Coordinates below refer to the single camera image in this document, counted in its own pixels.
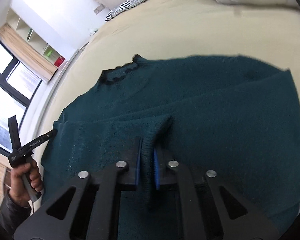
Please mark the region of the black jacket left forearm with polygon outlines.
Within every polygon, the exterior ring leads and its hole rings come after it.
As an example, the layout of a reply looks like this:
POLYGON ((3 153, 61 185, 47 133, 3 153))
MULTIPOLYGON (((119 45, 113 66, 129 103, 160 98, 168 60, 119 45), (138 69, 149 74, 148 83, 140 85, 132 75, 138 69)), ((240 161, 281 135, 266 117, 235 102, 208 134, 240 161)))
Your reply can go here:
POLYGON ((8 190, 0 206, 0 224, 12 237, 16 229, 30 217, 29 196, 16 197, 8 190))

